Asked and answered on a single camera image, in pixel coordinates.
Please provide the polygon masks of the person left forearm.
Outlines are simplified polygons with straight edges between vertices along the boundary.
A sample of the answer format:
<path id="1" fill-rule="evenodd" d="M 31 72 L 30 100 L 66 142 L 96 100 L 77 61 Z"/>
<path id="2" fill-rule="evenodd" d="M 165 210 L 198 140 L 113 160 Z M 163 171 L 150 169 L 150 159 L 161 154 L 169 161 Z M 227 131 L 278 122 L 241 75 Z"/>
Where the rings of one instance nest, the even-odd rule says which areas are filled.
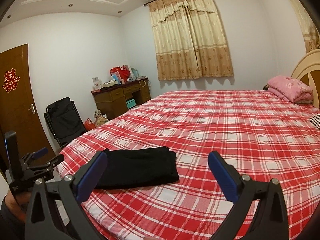
<path id="1" fill-rule="evenodd" d="M 1 204 L 1 239 L 23 240 L 25 224 L 15 217 L 5 203 Z"/>

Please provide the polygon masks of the person left hand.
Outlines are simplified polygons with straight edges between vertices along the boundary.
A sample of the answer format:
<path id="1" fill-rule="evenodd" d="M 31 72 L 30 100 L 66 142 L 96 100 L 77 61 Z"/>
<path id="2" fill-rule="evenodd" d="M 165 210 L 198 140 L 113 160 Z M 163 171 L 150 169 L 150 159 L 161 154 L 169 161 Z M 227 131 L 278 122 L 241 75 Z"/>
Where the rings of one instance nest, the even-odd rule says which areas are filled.
<path id="1" fill-rule="evenodd" d="M 27 207 L 30 201 L 30 197 L 30 192 L 23 192 L 17 195 L 13 195 L 12 192 L 8 190 L 4 201 L 13 215 L 15 215 L 16 217 L 22 217 L 27 214 Z"/>

